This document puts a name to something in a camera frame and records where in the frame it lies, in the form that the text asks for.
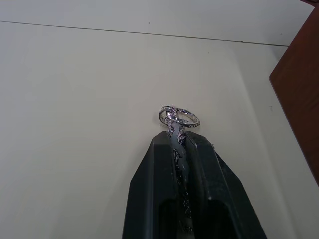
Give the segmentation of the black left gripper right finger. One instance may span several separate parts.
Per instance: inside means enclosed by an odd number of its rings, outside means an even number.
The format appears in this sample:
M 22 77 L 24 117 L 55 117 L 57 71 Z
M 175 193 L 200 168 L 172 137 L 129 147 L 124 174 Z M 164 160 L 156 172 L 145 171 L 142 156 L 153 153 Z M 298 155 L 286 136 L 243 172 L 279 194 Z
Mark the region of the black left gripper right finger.
M 213 145 L 204 136 L 188 131 L 185 146 L 195 238 L 266 238 L 241 181 Z

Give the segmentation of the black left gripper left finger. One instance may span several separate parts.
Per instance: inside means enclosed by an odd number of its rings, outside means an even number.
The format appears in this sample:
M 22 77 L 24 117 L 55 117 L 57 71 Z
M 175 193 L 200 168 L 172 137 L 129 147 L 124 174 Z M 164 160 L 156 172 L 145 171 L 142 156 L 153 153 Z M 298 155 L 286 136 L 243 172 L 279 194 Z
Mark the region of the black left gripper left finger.
M 124 239 L 184 239 L 186 166 L 178 163 L 167 132 L 149 145 L 129 187 Z

